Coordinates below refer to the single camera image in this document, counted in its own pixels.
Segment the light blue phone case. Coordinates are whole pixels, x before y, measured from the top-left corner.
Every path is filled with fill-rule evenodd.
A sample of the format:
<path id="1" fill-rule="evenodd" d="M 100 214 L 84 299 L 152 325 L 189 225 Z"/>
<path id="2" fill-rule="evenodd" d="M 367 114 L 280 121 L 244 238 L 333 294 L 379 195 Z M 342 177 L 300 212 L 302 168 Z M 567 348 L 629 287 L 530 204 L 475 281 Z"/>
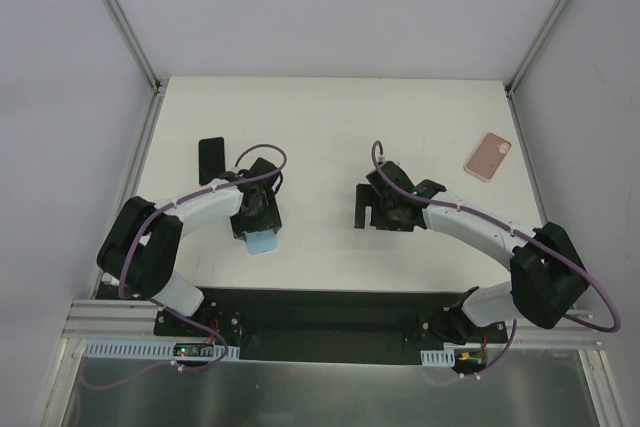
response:
<path id="1" fill-rule="evenodd" d="M 279 245 L 277 233 L 274 230 L 249 232 L 245 234 L 247 250 L 251 255 L 261 255 L 272 252 Z"/>

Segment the black screen smartphone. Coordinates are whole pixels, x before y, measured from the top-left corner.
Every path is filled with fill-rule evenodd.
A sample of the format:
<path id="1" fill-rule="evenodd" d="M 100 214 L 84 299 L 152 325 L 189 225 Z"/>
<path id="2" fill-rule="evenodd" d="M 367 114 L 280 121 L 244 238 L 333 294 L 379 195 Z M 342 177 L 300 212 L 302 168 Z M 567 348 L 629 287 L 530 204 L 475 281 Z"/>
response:
<path id="1" fill-rule="evenodd" d="M 223 137 L 200 139 L 197 147 L 198 181 L 204 186 L 226 171 L 225 141 Z"/>

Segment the pink phone case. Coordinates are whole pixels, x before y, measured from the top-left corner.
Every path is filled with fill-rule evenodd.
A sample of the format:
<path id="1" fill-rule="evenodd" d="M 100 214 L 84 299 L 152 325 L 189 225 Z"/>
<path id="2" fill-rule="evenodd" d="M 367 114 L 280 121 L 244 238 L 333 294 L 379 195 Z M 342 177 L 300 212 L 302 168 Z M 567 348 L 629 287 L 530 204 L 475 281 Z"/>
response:
<path id="1" fill-rule="evenodd" d="M 488 183 L 512 148 L 512 143 L 494 133 L 486 133 L 468 160 L 464 171 L 474 178 Z"/>

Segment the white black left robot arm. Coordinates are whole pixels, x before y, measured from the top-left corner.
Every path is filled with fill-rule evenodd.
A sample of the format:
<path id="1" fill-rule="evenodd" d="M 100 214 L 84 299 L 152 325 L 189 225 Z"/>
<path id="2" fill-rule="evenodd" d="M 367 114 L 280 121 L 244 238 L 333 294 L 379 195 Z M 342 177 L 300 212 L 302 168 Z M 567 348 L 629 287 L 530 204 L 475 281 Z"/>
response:
<path id="1" fill-rule="evenodd" d="M 177 313 L 188 335 L 204 334 L 210 310 L 202 290 L 175 271 L 181 242 L 217 220 L 252 255 L 277 248 L 282 221 L 276 194 L 282 170 L 260 157 L 248 169 L 227 171 L 194 191 L 152 202 L 127 200 L 97 254 L 97 265 L 118 280 L 118 296 L 139 297 Z"/>

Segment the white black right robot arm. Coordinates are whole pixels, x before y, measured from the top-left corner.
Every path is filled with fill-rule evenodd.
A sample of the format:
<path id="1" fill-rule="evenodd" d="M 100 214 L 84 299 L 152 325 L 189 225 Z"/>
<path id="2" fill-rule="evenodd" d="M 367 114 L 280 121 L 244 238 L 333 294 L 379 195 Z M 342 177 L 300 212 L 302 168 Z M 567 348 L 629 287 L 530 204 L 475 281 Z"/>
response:
<path id="1" fill-rule="evenodd" d="M 552 329 L 588 288 L 582 261 L 561 226 L 548 222 L 533 228 L 494 218 L 437 182 L 413 183 L 391 161 L 380 163 L 357 185 L 354 226 L 432 230 L 476 249 L 509 272 L 509 281 L 471 287 L 428 319 L 431 334 L 444 342 L 463 345 L 487 326 L 507 320 L 526 319 Z"/>

